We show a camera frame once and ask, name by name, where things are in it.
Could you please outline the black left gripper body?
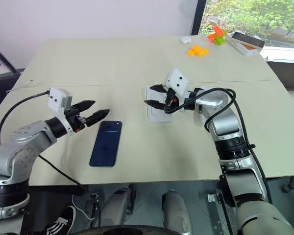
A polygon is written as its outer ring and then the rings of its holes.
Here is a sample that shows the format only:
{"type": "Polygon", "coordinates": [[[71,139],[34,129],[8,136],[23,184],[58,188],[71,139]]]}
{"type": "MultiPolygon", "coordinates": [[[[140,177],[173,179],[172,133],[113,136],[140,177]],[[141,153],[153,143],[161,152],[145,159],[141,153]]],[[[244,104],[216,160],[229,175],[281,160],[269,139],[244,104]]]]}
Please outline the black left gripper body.
{"type": "Polygon", "coordinates": [[[65,120],[68,123],[68,134],[77,133],[85,128],[86,119],[80,113],[87,110],[86,104],[74,104],[64,111],[65,120]]]}

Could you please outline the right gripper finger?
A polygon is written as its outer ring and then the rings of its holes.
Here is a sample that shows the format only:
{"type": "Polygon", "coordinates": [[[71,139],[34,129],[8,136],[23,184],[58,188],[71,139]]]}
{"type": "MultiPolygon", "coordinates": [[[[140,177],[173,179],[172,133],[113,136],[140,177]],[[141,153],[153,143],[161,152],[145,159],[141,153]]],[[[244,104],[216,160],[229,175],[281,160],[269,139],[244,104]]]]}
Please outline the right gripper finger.
{"type": "Polygon", "coordinates": [[[157,84],[150,86],[150,89],[159,93],[166,93],[167,91],[164,89],[163,85],[157,84]]]}
{"type": "Polygon", "coordinates": [[[152,108],[158,109],[158,110],[164,110],[165,104],[160,103],[158,100],[145,100],[144,101],[147,105],[151,106],[152,108]]]}

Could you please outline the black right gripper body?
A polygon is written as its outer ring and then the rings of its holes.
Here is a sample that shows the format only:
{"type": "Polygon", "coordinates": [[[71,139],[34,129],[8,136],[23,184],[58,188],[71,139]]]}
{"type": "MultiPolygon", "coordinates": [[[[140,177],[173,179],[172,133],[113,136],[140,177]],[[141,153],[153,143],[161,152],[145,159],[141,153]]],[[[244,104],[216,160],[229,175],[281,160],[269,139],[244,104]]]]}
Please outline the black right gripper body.
{"type": "Polygon", "coordinates": [[[168,88],[164,104],[165,113],[185,112],[186,91],[178,91],[176,88],[168,88]]]}

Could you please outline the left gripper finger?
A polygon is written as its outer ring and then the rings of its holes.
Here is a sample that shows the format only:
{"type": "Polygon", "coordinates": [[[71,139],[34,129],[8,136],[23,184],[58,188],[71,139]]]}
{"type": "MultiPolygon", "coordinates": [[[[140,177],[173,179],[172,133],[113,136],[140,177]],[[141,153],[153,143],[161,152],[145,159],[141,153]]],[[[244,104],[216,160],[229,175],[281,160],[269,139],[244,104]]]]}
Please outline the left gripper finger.
{"type": "Polygon", "coordinates": [[[94,104],[95,104],[94,100],[84,100],[84,101],[77,103],[76,108],[79,111],[85,111],[85,110],[88,110],[94,104]]]}
{"type": "Polygon", "coordinates": [[[85,125],[87,127],[90,127],[99,121],[103,120],[108,114],[110,110],[109,109],[103,109],[98,110],[97,112],[93,113],[91,116],[85,118],[85,125]]]}

